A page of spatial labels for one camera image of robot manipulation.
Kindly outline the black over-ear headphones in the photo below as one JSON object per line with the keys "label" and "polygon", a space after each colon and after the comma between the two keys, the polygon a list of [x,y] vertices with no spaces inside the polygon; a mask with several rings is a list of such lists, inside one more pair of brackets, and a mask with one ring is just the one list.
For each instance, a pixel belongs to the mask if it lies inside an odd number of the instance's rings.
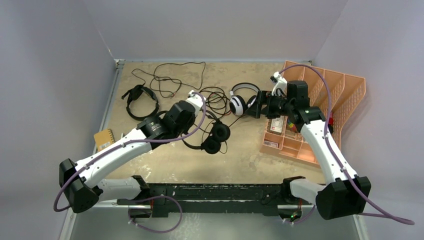
{"label": "black over-ear headphones", "polygon": [[228,125],[222,123],[222,121],[210,110],[206,110],[206,116],[214,120],[212,124],[213,127],[208,137],[198,146],[191,145],[184,140],[182,140],[182,142],[190,149],[204,150],[208,154],[216,154],[220,151],[222,143],[230,138],[231,130]]}

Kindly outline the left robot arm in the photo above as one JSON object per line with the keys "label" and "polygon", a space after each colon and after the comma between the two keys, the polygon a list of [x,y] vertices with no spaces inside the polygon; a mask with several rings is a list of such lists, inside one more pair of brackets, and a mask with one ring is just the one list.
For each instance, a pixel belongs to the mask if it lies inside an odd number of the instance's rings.
{"label": "left robot arm", "polygon": [[149,153],[161,145],[182,141],[198,131],[190,130],[196,117],[206,117],[205,102],[198,96],[189,97],[171,106],[168,111],[144,118],[122,139],[89,157],[59,164],[60,190],[53,202],[57,213],[72,209],[82,213],[95,204],[113,199],[146,203],[149,191],[141,178],[131,176],[123,180],[106,176],[130,160]]}

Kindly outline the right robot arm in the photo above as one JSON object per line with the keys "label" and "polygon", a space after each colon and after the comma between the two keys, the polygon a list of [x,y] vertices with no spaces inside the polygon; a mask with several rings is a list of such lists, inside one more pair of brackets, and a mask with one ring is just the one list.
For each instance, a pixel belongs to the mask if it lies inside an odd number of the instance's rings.
{"label": "right robot arm", "polygon": [[366,176],[358,176],[347,163],[328,131],[329,118],[319,107],[310,105],[306,82],[289,81],[284,95],[260,90],[250,110],[268,119],[288,117],[309,144],[324,174],[324,185],[302,176],[284,179],[280,191],[284,202],[303,199],[315,205],[325,220],[363,213],[371,182]]}

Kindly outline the white and black headphones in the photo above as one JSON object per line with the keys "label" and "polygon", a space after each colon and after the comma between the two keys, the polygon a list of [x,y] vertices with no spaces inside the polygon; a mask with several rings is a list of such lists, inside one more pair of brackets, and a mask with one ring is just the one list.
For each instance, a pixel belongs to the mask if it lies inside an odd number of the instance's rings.
{"label": "white and black headphones", "polygon": [[[240,89],[250,89],[253,90],[255,95],[252,95],[249,100],[245,101],[245,99],[240,96],[235,94],[235,92],[237,90]],[[256,99],[257,99],[257,94],[260,91],[260,88],[253,84],[253,83],[249,83],[249,82],[241,82],[238,83],[236,85],[234,85],[232,87],[232,89],[229,91],[230,94],[230,101],[229,101],[229,107],[230,107],[230,111],[236,115],[236,116],[242,116],[243,114],[246,113],[246,111],[248,110],[249,107],[251,107]]]}

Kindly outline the large white staples box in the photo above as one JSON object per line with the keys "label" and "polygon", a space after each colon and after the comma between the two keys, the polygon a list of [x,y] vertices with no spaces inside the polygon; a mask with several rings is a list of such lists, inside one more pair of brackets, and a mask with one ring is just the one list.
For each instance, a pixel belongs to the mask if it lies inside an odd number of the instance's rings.
{"label": "large white staples box", "polygon": [[272,119],[270,123],[270,131],[275,132],[276,134],[281,134],[283,132],[284,123],[283,116]]}

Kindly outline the white box in front tray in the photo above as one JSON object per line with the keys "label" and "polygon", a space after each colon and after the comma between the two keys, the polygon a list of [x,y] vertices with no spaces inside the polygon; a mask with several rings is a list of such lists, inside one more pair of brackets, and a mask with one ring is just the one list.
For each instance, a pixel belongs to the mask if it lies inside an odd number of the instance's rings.
{"label": "white box in front tray", "polygon": [[263,144],[266,145],[266,146],[269,146],[269,147],[273,147],[273,148],[279,147],[279,144],[277,142],[273,142],[273,141],[264,140]]}

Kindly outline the black headband headset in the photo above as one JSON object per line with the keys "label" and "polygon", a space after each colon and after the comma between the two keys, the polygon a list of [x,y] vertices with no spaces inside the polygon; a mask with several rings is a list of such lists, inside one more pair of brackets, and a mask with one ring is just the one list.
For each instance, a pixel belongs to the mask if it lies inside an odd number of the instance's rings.
{"label": "black headband headset", "polygon": [[125,110],[136,121],[153,117],[160,110],[156,94],[144,84],[137,84],[127,90],[121,97],[126,100]]}

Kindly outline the peach plastic file organizer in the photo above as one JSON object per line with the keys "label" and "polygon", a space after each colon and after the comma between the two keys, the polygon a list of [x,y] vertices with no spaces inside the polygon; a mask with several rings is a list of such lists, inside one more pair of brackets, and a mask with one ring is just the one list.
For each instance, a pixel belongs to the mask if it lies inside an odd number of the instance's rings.
{"label": "peach plastic file organizer", "polygon": [[[338,147],[341,146],[342,129],[366,94],[366,80],[363,77],[341,73],[314,66],[300,66],[297,62],[286,61],[282,76],[288,81],[304,81],[308,86],[309,109],[314,117],[330,117],[333,112],[334,124],[327,125],[327,132]],[[312,147],[301,135],[287,127],[286,116],[281,134],[270,131],[268,120],[260,152],[271,156],[319,167]],[[264,141],[278,143],[278,148],[264,145]]]}

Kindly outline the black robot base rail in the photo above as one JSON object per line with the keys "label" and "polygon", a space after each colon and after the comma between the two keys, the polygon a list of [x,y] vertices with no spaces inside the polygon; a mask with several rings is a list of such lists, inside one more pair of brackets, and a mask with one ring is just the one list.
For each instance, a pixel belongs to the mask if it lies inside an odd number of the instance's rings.
{"label": "black robot base rail", "polygon": [[282,219],[302,216],[311,204],[289,195],[284,183],[147,183],[135,178],[141,192],[134,199],[119,198],[119,206],[131,208],[132,218],[146,210],[153,218],[170,213],[261,214]]}

